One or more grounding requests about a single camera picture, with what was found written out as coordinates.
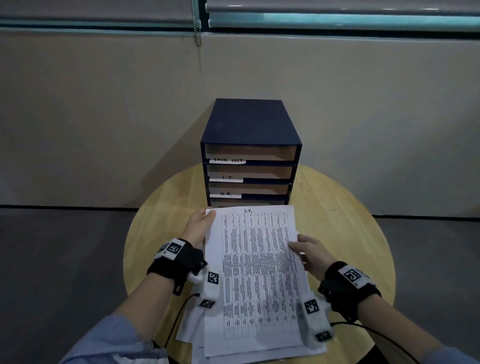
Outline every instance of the wrist strap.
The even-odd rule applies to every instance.
[[[156,273],[173,279],[175,282],[173,294],[180,296],[188,274],[190,272],[198,274],[206,265],[202,250],[194,248],[186,240],[173,239],[162,245],[155,254],[147,274]]]
[[[347,322],[358,320],[357,307],[372,294],[382,294],[370,277],[345,262],[333,263],[325,272],[318,292],[340,313]]]

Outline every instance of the navy blue file organizer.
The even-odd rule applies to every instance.
[[[280,100],[218,98],[200,142],[208,205],[288,205],[301,141]]]

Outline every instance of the window blind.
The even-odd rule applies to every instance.
[[[0,0],[0,22],[191,27],[191,0]]]
[[[207,0],[211,27],[480,31],[478,0]]]

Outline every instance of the sleeve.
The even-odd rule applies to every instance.
[[[164,349],[154,349],[151,342],[142,341],[129,320],[110,315],[87,332],[60,364],[116,364],[166,357]]]
[[[460,350],[444,346],[431,352],[422,364],[480,364],[477,360],[463,354]]]

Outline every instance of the wooden table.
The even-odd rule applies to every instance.
[[[393,304],[395,268],[388,243],[368,210],[345,188],[308,167],[299,166],[290,204],[295,206],[297,230],[320,239],[338,259],[364,271],[377,284],[382,296]],[[125,242],[123,276],[127,293],[145,277],[158,248],[180,236],[189,215],[206,206],[202,166],[173,176],[145,201],[133,219]],[[309,275],[310,287],[319,282]],[[181,297],[174,296],[165,314],[156,342],[163,345],[181,304],[190,294],[186,286]],[[332,313],[330,320],[342,320]],[[288,364],[358,362],[373,346],[361,328],[339,325],[336,338],[327,343],[328,352],[315,357],[286,359]],[[189,364],[192,345],[171,340],[169,354]]]

